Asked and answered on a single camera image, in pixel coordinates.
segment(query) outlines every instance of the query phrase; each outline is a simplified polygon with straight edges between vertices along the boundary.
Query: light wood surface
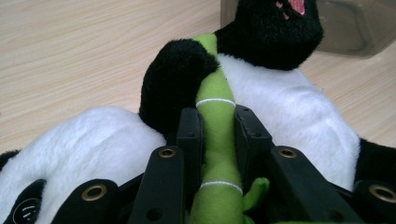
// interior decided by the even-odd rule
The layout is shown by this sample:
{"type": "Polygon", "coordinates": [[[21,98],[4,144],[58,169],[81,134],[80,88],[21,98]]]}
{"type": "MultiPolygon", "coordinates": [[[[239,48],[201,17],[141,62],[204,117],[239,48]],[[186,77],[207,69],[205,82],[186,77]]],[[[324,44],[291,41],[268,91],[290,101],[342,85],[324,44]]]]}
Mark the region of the light wood surface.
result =
{"type": "MultiPolygon", "coordinates": [[[[219,13],[213,0],[0,0],[0,152],[92,106],[136,112],[160,48],[219,29],[219,13]]],[[[317,52],[302,69],[358,134],[396,147],[395,55],[317,52]]]]}

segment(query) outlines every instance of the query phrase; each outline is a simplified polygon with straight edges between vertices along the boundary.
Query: panda plush toy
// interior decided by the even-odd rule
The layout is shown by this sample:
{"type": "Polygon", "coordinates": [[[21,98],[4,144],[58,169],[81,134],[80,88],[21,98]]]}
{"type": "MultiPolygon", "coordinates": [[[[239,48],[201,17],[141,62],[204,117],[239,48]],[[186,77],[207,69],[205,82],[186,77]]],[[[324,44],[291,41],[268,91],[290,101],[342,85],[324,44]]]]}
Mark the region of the panda plush toy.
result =
{"type": "Polygon", "coordinates": [[[348,190],[360,179],[396,185],[396,150],[359,138],[298,70],[323,36],[315,0],[240,0],[235,21],[214,35],[218,58],[194,39],[163,47],[144,77],[138,115],[93,108],[1,155],[0,223],[51,223],[80,184],[102,178],[120,186],[143,173],[219,68],[235,103],[255,112],[275,145],[300,149],[330,182],[348,190]],[[20,214],[25,202],[31,210],[20,214]]]}
{"type": "Polygon", "coordinates": [[[396,184],[396,150],[359,138],[298,69],[323,36],[315,1],[240,0],[235,20],[215,35],[218,62],[194,40],[160,51],[142,88],[148,126],[174,132],[180,108],[195,106],[201,81],[219,66],[235,102],[254,111],[274,144],[300,149],[330,182],[348,190],[360,179],[396,184]]]}

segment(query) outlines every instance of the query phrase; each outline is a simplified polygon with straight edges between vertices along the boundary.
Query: black plush leg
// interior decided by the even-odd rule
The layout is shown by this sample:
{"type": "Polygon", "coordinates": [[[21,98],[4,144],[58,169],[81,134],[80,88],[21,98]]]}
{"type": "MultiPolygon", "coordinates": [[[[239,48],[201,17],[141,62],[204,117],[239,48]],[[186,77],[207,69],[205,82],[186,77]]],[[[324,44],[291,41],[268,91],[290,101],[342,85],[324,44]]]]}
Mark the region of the black plush leg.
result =
{"type": "Polygon", "coordinates": [[[371,179],[396,186],[396,148],[361,139],[355,182],[371,179]]]}

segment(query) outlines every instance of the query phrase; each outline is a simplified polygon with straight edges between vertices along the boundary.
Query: green plush stalk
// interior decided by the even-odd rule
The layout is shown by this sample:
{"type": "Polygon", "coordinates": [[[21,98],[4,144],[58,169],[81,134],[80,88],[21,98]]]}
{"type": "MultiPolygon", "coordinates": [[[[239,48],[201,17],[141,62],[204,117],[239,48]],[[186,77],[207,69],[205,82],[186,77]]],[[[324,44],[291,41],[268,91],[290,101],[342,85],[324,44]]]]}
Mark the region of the green plush stalk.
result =
{"type": "MultiPolygon", "coordinates": [[[[199,35],[194,40],[218,57],[214,35],[199,35]]],[[[201,83],[196,102],[205,120],[205,165],[203,185],[191,209],[191,223],[244,223],[233,136],[233,93],[221,68],[201,83]]]]}

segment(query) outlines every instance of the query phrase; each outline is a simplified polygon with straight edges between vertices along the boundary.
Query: white plush fur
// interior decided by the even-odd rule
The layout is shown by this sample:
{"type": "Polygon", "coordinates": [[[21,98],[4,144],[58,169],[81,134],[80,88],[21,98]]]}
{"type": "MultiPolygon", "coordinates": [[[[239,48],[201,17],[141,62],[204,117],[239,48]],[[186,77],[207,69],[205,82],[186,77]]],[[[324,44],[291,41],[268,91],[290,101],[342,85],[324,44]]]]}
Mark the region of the white plush fur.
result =
{"type": "Polygon", "coordinates": [[[255,112],[276,146],[301,150],[327,180],[352,189],[360,139],[303,73],[219,60],[236,103],[255,112]]]}
{"type": "Polygon", "coordinates": [[[69,194],[82,183],[110,179],[118,185],[146,169],[151,151],[163,137],[131,112],[97,107],[44,133],[0,173],[0,223],[19,194],[46,179],[37,224],[51,223],[69,194]]]}

